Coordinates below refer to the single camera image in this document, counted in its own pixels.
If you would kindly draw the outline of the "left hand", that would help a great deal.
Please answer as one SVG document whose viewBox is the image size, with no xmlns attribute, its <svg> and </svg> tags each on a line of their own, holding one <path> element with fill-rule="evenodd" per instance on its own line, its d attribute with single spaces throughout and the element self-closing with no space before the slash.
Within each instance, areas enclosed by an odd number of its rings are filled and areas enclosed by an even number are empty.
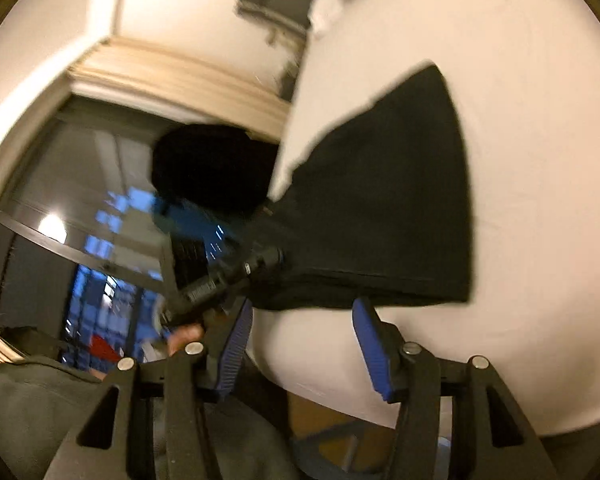
<svg viewBox="0 0 600 480">
<path fill-rule="evenodd" d="M 183 351 L 192 342 L 201 341 L 203 336 L 204 328 L 198 323 L 177 327 L 172 330 L 166 340 L 168 356 L 174 356 L 174 354 Z"/>
</svg>

